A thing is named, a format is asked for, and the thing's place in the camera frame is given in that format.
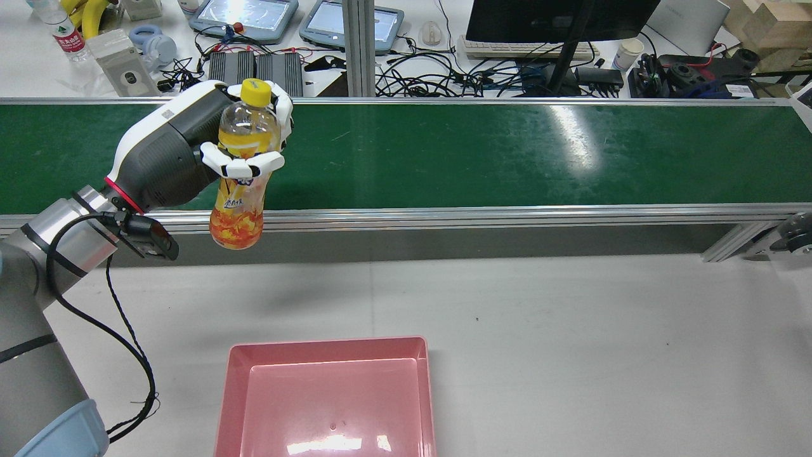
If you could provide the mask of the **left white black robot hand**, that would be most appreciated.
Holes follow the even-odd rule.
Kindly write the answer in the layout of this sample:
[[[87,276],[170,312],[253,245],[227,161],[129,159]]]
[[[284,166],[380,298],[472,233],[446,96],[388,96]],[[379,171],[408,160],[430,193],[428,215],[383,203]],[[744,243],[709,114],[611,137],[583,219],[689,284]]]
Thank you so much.
[[[272,126],[280,145],[255,158],[232,158],[218,145],[221,113],[240,87],[218,80],[196,84],[154,110],[122,136],[101,194],[117,208],[145,214],[190,202],[220,178],[247,180],[281,168],[292,133],[292,98],[272,83]]]

